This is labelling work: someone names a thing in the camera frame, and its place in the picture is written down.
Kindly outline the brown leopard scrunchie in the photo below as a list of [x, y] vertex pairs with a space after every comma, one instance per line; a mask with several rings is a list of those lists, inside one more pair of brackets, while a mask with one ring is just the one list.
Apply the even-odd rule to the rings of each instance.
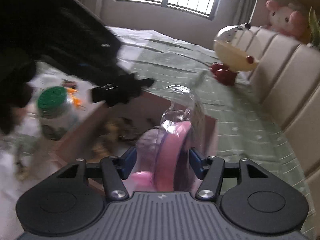
[[113, 156], [119, 143], [132, 144], [136, 139], [137, 132], [130, 119], [107, 119], [93, 142], [90, 162], [99, 162], [103, 158]]

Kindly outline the green-lid glass jar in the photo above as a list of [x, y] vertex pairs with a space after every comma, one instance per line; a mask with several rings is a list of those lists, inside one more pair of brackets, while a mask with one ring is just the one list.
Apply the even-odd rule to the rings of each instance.
[[37, 110], [42, 133], [49, 140], [60, 140], [78, 121], [73, 100], [62, 86], [45, 89], [38, 97]]

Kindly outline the pink cardboard box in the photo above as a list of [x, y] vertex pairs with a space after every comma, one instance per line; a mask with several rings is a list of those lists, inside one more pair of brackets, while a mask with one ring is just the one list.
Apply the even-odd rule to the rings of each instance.
[[101, 105], [69, 131], [53, 150], [59, 167], [82, 158], [97, 163], [119, 157], [134, 147], [137, 160], [123, 181], [135, 191], [189, 191], [200, 180], [190, 164], [190, 148], [216, 153], [216, 120], [207, 116], [200, 99], [170, 92], [168, 98], [145, 92], [127, 104]]

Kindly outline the pink plush bunny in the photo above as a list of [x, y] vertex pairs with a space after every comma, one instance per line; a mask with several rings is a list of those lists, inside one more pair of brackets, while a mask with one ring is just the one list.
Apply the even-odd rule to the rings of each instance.
[[269, 18], [264, 28], [300, 40], [308, 26], [304, 14], [274, 0], [268, 0], [266, 8]]

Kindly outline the cream round-head toy figure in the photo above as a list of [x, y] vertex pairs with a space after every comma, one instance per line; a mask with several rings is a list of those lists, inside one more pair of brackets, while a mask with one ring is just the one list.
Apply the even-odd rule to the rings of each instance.
[[236, 46], [244, 34], [253, 37], [251, 27], [250, 23], [229, 25], [215, 36], [213, 49], [220, 62], [213, 63], [210, 71], [219, 83], [233, 86], [239, 72], [250, 72], [257, 67], [258, 59]]

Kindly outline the orange flower hair accessory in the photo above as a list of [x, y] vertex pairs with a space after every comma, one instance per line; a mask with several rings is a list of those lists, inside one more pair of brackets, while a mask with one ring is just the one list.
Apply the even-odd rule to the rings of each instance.
[[67, 87], [66, 88], [68, 94], [71, 96], [71, 100], [72, 100], [72, 104], [76, 107], [76, 108], [81, 108], [82, 107], [82, 101], [80, 98], [77, 97], [77, 93], [78, 91], [74, 88], [71, 87]]

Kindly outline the pink item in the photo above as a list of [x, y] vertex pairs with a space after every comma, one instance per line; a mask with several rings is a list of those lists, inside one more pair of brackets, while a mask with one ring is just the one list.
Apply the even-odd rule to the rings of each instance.
[[205, 113], [195, 90], [181, 85], [166, 88], [170, 107], [159, 123], [163, 138], [153, 171], [135, 168], [129, 176], [129, 191], [191, 191], [195, 175], [189, 164], [189, 149], [204, 145]]

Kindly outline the purple fluffy scrunchie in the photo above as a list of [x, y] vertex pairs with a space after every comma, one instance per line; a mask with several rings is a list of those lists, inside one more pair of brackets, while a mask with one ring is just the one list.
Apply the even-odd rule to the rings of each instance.
[[135, 171], [153, 171], [159, 146], [163, 135], [159, 133], [159, 127], [156, 126], [147, 130], [136, 142], [137, 160]]

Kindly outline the green potted plant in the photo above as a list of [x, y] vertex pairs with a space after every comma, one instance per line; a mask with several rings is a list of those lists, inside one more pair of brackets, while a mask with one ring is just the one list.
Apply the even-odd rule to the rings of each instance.
[[319, 49], [320, 33], [319, 33], [319, 19], [313, 7], [309, 11], [309, 26], [310, 26], [310, 43], [313, 47]]

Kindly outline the green checked bed cover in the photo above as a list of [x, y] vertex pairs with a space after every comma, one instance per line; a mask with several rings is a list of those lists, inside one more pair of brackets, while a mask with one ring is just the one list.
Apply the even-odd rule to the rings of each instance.
[[[189, 85], [217, 58], [209, 49], [153, 30], [111, 28], [122, 42], [119, 62], [139, 77], [153, 77], [150, 92], [166, 99], [165, 87]], [[250, 158], [303, 193], [309, 213], [302, 233], [316, 239], [318, 211], [302, 167], [279, 126], [265, 113], [251, 87], [240, 76], [233, 87], [207, 74], [197, 89], [206, 113], [217, 119], [217, 154], [226, 161]], [[1, 239], [16, 239], [22, 227], [15, 213], [19, 196], [56, 171], [49, 151], [53, 141], [40, 135], [35, 103], [24, 110], [21, 124], [1, 138]]]

